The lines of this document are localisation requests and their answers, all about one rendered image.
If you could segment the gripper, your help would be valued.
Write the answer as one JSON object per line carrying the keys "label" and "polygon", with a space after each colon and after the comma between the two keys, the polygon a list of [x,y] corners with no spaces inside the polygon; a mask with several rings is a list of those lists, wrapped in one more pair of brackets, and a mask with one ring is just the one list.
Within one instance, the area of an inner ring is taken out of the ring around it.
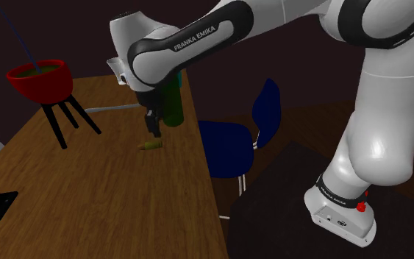
{"label": "gripper", "polygon": [[164,95],[160,88],[146,92],[136,92],[139,104],[148,110],[145,114],[146,127],[155,138],[161,137],[160,118],[164,116]]}

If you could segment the small olive cylinder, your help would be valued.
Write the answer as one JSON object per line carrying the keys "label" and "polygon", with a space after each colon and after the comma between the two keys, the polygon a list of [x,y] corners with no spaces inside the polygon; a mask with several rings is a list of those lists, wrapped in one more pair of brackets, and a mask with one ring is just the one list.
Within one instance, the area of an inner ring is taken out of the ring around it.
{"label": "small olive cylinder", "polygon": [[162,141],[147,141],[138,146],[139,150],[152,150],[159,149],[163,147]]}

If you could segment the green bottle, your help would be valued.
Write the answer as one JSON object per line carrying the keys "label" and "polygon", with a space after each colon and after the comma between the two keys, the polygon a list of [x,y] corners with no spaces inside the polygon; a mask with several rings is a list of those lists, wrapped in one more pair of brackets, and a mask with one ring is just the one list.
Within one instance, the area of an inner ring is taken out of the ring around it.
{"label": "green bottle", "polygon": [[178,127],[184,121],[181,85],[182,75],[178,73],[163,88],[163,122],[168,127]]}

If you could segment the grey thin rod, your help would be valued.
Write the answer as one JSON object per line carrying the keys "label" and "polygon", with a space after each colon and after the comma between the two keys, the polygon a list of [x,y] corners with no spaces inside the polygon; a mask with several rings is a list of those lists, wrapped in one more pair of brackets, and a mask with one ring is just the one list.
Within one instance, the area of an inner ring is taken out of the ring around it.
{"label": "grey thin rod", "polygon": [[141,107],[140,104],[125,104],[125,105],[119,105],[119,106],[112,106],[112,107],[90,107],[86,108],[86,113],[97,113],[101,111],[107,111],[107,110],[123,110],[123,109],[129,109],[134,107]]}

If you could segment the blue chair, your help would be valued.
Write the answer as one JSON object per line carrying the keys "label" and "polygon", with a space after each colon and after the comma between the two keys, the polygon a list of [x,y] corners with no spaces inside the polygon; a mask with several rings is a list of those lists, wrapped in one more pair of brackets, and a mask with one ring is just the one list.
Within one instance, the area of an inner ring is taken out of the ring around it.
{"label": "blue chair", "polygon": [[246,190],[245,174],[249,172],[254,151],[264,147],[276,134],[281,123],[279,87],[267,79],[252,107],[252,119],[258,128],[254,138],[241,124],[199,121],[199,130],[212,178],[238,179],[239,193]]}

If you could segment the red plant pot on legs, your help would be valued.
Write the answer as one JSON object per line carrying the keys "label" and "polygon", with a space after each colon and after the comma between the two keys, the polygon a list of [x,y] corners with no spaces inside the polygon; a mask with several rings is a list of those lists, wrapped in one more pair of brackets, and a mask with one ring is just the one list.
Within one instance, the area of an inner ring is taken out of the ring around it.
{"label": "red plant pot on legs", "polygon": [[62,149],[66,149],[67,144],[53,112],[53,107],[56,105],[60,107],[74,128],[77,129],[79,125],[68,109],[68,104],[97,134],[101,134],[99,127],[74,98],[73,79],[64,61],[41,60],[35,64],[28,63],[7,72],[6,78],[20,94],[41,105]]}

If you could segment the dark robot stand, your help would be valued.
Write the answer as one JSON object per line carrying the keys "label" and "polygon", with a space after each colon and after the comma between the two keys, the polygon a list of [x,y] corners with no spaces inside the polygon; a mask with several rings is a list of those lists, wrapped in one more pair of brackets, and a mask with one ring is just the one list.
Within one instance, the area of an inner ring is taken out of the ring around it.
{"label": "dark robot stand", "polygon": [[232,205],[231,259],[414,259],[414,200],[372,185],[375,239],[360,248],[315,225],[304,204],[329,159],[291,141]]}

